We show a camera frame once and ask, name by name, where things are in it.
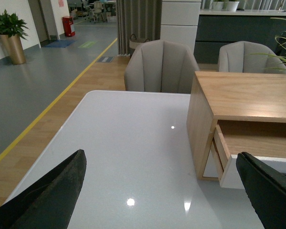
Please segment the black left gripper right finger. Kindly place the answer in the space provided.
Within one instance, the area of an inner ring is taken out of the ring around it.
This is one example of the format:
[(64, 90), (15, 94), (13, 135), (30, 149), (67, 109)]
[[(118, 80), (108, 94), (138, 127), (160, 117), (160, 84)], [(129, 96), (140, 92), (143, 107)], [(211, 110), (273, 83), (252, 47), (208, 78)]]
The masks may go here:
[(236, 168), (264, 228), (286, 229), (286, 174), (248, 152), (237, 155)]

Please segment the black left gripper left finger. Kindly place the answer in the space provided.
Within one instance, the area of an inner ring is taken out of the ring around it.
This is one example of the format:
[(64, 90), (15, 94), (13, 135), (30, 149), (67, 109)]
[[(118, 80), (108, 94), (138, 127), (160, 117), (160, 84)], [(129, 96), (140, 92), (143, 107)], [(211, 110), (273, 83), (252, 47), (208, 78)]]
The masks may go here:
[(79, 149), (0, 207), (0, 229), (66, 229), (85, 172), (85, 152)]

